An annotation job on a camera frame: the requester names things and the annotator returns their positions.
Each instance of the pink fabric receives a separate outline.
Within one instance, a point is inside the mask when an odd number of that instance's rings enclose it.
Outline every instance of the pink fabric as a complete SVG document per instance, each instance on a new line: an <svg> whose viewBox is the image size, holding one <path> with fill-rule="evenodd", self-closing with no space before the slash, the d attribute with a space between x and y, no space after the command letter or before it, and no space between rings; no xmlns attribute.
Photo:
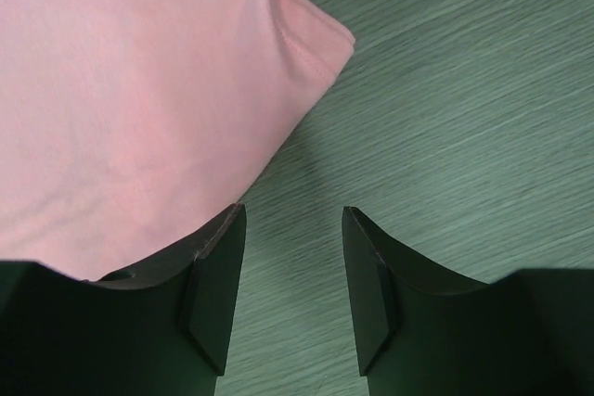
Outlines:
<svg viewBox="0 0 594 396"><path fill-rule="evenodd" d="M307 0L0 0L0 256L97 279L195 231L353 42Z"/></svg>

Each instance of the pink shirt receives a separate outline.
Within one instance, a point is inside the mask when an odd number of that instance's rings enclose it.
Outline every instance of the pink shirt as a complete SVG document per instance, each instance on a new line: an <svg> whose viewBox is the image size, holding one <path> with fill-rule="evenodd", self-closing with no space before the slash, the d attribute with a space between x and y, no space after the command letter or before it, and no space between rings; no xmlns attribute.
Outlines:
<svg viewBox="0 0 594 396"><path fill-rule="evenodd" d="M97 279L194 232L353 42L307 0L0 0L0 256Z"/></svg>

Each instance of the black plastic piece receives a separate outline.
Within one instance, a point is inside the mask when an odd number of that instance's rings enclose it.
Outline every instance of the black plastic piece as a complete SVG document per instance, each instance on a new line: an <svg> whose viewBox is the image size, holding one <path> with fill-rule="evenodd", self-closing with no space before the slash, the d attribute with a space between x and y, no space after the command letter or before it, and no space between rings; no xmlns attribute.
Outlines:
<svg viewBox="0 0 594 396"><path fill-rule="evenodd" d="M594 395L594 271L521 270L487 285L356 208L342 235L370 396Z"/></svg>
<svg viewBox="0 0 594 396"><path fill-rule="evenodd" d="M0 262L0 394L213 395L245 229L245 210L233 205L97 282Z"/></svg>

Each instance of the seam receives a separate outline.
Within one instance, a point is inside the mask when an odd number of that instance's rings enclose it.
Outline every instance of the seam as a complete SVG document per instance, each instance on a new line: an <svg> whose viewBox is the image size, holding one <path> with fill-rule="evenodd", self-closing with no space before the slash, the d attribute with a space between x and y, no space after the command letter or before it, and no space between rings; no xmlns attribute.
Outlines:
<svg viewBox="0 0 594 396"><path fill-rule="evenodd" d="M267 3L270 5L271 8L274 7L274 3L272 2L272 0L266 0ZM288 46L290 46L293 50L295 50L295 52L297 53L297 55L301 58L301 60L303 60L313 71L315 71L317 73L317 75L319 77L321 77L324 81L326 81L327 83L332 83L333 80L331 79L331 77L329 77L326 73L324 73L320 67L320 62L318 60L314 61L312 60L313 57L311 57L310 55L307 55L303 49L299 46L299 44L293 42L294 40L291 39L286 31L285 31L285 24L284 24L284 20L282 18L281 15L278 15L281 19L274 19L274 15L272 15L273 17L273 21L278 25L278 30L280 31L280 36L282 37L283 41L285 41L285 44L287 44Z"/></svg>

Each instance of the floor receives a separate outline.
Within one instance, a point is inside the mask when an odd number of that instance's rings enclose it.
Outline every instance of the floor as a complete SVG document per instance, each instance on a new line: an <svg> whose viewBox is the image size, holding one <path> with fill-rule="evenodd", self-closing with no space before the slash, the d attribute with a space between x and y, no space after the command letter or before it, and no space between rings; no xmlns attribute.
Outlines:
<svg viewBox="0 0 594 396"><path fill-rule="evenodd" d="M314 0L358 38L248 193L217 396L364 396L341 212L485 281L594 267L594 0Z"/></svg>

